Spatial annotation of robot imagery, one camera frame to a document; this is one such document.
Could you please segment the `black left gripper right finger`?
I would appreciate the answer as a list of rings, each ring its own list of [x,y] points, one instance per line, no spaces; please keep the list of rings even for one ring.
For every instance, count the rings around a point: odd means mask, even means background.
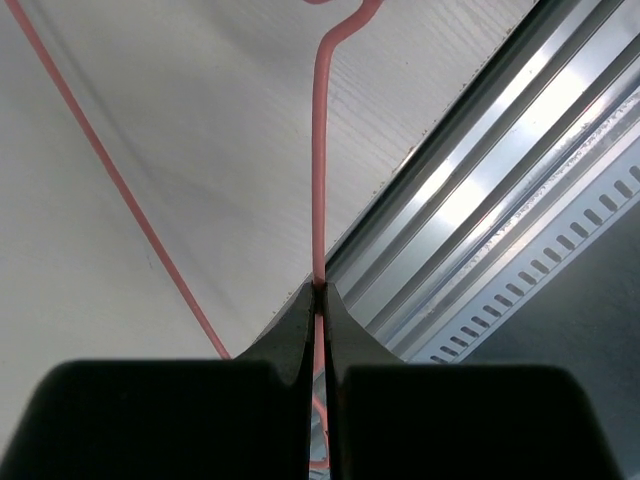
[[[618,479],[591,404],[567,371],[407,364],[322,294],[334,479]]]

